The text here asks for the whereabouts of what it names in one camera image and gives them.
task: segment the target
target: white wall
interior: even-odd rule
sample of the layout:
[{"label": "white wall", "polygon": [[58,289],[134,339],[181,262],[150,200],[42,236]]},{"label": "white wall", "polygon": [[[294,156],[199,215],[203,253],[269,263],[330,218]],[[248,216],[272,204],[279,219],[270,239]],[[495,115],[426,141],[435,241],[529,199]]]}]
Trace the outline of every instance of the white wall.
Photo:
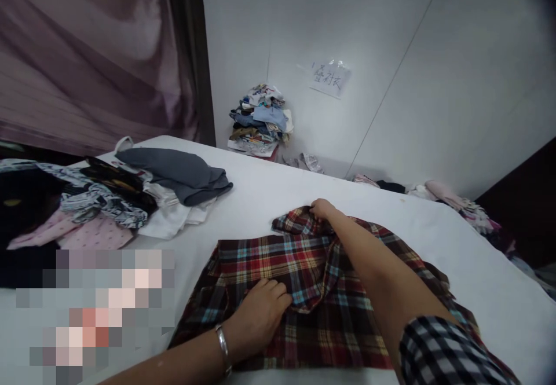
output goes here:
[{"label": "white wall", "polygon": [[[556,135],[546,19],[532,0],[205,0],[218,147],[228,111],[265,79],[335,177],[435,178],[475,197]],[[353,71],[342,100],[313,61]]]}]

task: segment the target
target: plaid shirt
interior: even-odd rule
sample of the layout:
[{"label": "plaid shirt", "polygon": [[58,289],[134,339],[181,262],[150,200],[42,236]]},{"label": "plaid shirt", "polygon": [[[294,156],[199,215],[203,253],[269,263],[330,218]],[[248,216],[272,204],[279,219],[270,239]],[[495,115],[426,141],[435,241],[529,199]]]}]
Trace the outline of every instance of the plaid shirt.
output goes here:
[{"label": "plaid shirt", "polygon": [[407,385],[518,383],[465,331],[440,317],[418,317],[405,327],[400,361]]},{"label": "plaid shirt", "polygon": [[[379,225],[352,218],[379,238],[429,287],[485,349],[470,311],[458,305],[446,275],[423,262],[399,237]],[[236,370],[335,366],[392,369],[371,302],[330,224],[301,207],[272,222],[282,236],[220,240],[203,270],[170,346],[230,317],[262,278],[286,285],[292,295],[266,350]],[[501,368],[511,371],[496,360]]]}]

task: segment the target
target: forearm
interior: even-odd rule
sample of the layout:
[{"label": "forearm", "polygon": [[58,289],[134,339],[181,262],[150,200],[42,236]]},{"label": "forearm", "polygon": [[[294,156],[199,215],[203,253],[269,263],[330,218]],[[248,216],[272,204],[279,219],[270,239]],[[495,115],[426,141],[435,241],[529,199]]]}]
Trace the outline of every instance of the forearm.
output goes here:
[{"label": "forearm", "polygon": [[336,209],[328,221],[365,287],[386,348],[399,373],[400,339],[413,318],[439,316],[457,322],[419,276],[379,239]]},{"label": "forearm", "polygon": [[210,384],[224,376],[224,358],[213,329],[123,371],[102,385]]}]

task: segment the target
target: pink patterned fabric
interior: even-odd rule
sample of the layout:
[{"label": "pink patterned fabric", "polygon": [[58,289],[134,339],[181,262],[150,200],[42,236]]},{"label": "pink patterned fabric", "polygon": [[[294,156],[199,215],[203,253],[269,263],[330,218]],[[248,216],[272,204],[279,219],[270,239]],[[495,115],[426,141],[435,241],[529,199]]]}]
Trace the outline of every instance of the pink patterned fabric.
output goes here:
[{"label": "pink patterned fabric", "polygon": [[25,246],[42,246],[58,240],[61,249],[120,249],[133,238],[131,230],[99,214],[94,220],[78,225],[71,221],[71,215],[58,209],[37,230],[13,239],[9,250]]},{"label": "pink patterned fabric", "polygon": [[120,249],[133,238],[131,230],[99,214],[97,218],[85,223],[78,230],[65,236],[62,249]]},{"label": "pink patterned fabric", "polygon": [[81,225],[71,221],[71,215],[66,214],[60,209],[56,210],[52,216],[34,232],[22,234],[13,239],[8,245],[9,250],[18,249],[25,246],[43,246],[50,241],[56,240]]}]

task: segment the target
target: red plaid shirt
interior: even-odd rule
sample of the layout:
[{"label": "red plaid shirt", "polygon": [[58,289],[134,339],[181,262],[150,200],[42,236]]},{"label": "red plaid shirt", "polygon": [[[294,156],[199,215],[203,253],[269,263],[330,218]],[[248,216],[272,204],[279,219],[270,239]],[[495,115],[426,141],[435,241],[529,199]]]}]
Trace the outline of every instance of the red plaid shirt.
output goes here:
[{"label": "red plaid shirt", "polygon": [[[423,262],[391,231],[352,219],[415,271],[484,348],[473,314],[455,303],[446,275]],[[218,242],[169,348],[222,323],[257,281],[268,278],[285,283],[293,303],[266,350],[236,370],[322,366],[392,369],[371,302],[330,224],[315,219],[309,207],[301,207],[275,219],[272,230],[283,236]],[[499,365],[513,375],[503,363]]]}]

